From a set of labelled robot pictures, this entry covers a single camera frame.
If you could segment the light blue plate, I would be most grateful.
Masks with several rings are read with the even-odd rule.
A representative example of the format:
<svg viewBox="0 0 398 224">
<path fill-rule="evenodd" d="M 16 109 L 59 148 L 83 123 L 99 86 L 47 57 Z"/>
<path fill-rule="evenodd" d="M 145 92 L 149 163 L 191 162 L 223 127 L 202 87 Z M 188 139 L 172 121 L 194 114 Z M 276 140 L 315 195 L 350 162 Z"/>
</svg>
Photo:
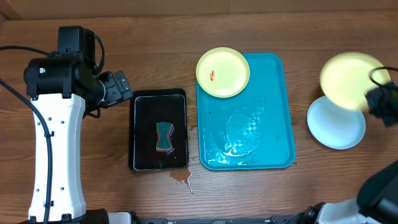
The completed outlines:
<svg viewBox="0 0 398 224">
<path fill-rule="evenodd" d="M 362 112 L 341 108 L 326 96 L 319 97 L 310 105 L 307 125 L 318 142 L 338 150 L 354 147 L 366 132 Z"/>
</svg>

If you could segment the orange green sponge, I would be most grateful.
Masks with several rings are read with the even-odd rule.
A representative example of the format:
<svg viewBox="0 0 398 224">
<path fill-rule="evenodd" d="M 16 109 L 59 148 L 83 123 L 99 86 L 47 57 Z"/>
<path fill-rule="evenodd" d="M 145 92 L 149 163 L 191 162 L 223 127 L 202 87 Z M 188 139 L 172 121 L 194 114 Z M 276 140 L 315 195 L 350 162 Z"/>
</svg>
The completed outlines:
<svg viewBox="0 0 398 224">
<path fill-rule="evenodd" d="M 168 122 L 156 123 L 156 131 L 157 131 L 156 151 L 159 152 L 173 151 L 174 148 L 171 142 L 171 135 L 174 131 L 173 124 Z"/>
</svg>

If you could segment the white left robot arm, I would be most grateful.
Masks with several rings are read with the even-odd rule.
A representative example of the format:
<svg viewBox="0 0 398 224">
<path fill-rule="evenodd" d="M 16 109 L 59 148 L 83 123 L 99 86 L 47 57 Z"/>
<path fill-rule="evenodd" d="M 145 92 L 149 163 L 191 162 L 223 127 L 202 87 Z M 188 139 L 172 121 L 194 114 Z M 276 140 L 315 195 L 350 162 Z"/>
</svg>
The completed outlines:
<svg viewBox="0 0 398 224">
<path fill-rule="evenodd" d="M 123 71 L 99 72 L 93 55 L 54 52 L 32 59 L 24 80 L 35 121 L 35 183 L 31 223 L 108 222 L 104 210 L 86 209 L 80 140 L 85 116 L 132 98 Z"/>
</svg>

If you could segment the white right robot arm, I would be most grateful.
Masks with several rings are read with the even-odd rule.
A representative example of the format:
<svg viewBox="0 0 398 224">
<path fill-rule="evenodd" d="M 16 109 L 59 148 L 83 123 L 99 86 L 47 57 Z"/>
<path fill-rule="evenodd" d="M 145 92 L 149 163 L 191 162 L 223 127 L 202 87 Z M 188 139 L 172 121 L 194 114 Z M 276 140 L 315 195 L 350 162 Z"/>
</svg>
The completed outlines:
<svg viewBox="0 0 398 224">
<path fill-rule="evenodd" d="M 397 86 L 378 84 L 367 93 L 371 113 L 397 122 Z M 397 223 L 397 162 L 371 176 L 358 196 L 340 203 L 321 202 L 292 215 L 286 223 Z"/>
</svg>

